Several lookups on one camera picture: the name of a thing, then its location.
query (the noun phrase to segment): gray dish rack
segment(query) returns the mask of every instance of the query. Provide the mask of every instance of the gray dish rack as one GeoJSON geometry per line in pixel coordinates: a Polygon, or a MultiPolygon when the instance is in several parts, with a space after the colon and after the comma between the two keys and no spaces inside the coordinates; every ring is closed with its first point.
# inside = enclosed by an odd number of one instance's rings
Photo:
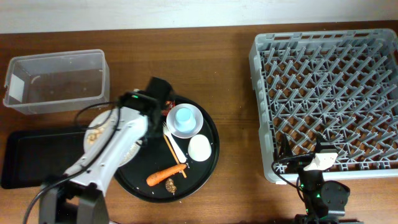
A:
{"type": "Polygon", "coordinates": [[[397,177],[397,49],[390,29],[257,35],[249,61],[266,179],[283,184],[271,170],[283,134],[303,154],[316,133],[339,150],[325,179],[397,177]]]}

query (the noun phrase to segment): orange carrot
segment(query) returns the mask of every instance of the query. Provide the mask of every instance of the orange carrot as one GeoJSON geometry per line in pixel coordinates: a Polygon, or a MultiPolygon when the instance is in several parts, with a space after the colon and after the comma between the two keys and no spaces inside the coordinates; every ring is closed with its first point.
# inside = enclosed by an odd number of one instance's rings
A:
{"type": "Polygon", "coordinates": [[[171,175],[176,174],[180,171],[183,171],[186,167],[187,167],[187,165],[185,165],[185,164],[179,164],[179,165],[175,165],[173,167],[167,168],[166,170],[156,172],[147,178],[147,184],[151,187],[155,186],[162,180],[170,177],[171,175]]]}

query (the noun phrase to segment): small white cup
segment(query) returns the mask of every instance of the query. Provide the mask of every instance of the small white cup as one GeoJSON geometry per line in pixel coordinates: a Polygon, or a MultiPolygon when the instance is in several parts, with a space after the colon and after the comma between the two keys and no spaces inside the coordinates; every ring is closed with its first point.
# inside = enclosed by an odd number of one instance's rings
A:
{"type": "Polygon", "coordinates": [[[188,145],[188,154],[194,161],[202,162],[207,160],[211,155],[209,139],[202,134],[192,137],[188,145]]]}
{"type": "Polygon", "coordinates": [[[189,133],[197,125],[193,113],[188,108],[180,108],[175,113],[175,129],[182,133],[189,133]]]}

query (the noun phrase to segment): white fork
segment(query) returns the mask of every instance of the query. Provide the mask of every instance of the white fork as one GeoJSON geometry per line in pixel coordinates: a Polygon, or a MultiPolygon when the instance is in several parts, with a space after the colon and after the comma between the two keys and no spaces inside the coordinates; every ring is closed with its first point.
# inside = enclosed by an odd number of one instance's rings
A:
{"type": "Polygon", "coordinates": [[[165,134],[169,138],[170,143],[173,146],[175,155],[177,156],[177,158],[180,161],[180,163],[185,163],[187,161],[187,158],[184,156],[184,153],[181,151],[181,149],[178,146],[178,144],[174,141],[172,133],[170,132],[170,130],[167,127],[165,122],[163,122],[163,134],[165,134]]]}

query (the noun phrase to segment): wooden table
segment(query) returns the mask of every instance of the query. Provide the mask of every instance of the wooden table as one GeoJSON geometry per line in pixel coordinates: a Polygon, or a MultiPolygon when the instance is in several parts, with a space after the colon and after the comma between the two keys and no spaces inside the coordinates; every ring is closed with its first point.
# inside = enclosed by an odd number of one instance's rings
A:
{"type": "MultiPolygon", "coordinates": [[[[278,223],[305,213],[305,207],[295,189],[264,178],[248,61],[254,37],[267,32],[370,28],[398,31],[398,21],[0,35],[0,83],[12,57],[86,49],[105,52],[112,98],[145,88],[152,76],[168,80],[178,94],[202,105],[214,119],[221,144],[218,165],[198,192],[168,204],[139,200],[112,180],[106,194],[111,219],[120,223],[278,223]]],[[[2,105],[0,167],[10,133],[69,126],[75,113],[25,116],[2,105]]],[[[342,183],[351,188],[346,219],[397,222],[398,179],[342,183]]],[[[38,190],[0,189],[0,223],[21,222],[38,190]]],[[[30,221],[37,223],[37,206],[30,221]]]]}

